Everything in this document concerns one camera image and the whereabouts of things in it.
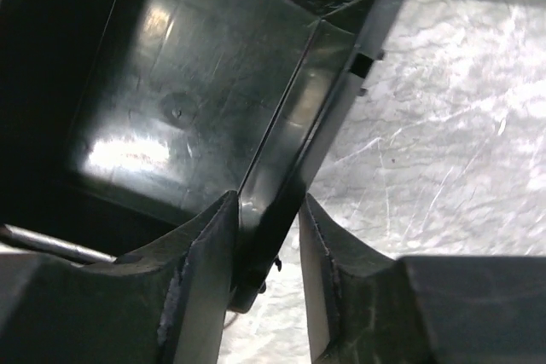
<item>white speck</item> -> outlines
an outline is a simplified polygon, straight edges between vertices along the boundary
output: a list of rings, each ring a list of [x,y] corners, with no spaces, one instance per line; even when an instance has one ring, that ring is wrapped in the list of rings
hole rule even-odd
[[[497,134],[501,136],[504,133],[504,130],[506,130],[506,119],[503,118],[501,121],[501,126],[498,128]]]

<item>metal bar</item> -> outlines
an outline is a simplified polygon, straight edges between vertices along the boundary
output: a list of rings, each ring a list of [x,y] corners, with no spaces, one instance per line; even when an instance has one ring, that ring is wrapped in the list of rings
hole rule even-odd
[[[112,255],[11,225],[0,226],[1,238],[8,239],[11,244],[20,244],[37,251],[52,253],[59,257],[67,257],[85,264],[112,263],[116,260],[116,257]]]

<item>black container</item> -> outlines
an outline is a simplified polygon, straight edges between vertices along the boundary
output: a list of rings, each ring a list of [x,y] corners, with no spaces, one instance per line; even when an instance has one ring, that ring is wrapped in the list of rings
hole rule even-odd
[[[237,189],[247,309],[401,2],[2,0],[1,222],[117,256]]]

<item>marble tabletop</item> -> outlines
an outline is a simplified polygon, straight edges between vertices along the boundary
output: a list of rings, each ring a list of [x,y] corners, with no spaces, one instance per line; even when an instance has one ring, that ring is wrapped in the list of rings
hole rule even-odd
[[[546,254],[546,0],[407,0],[311,192],[406,254]],[[308,363],[294,224],[220,363]]]

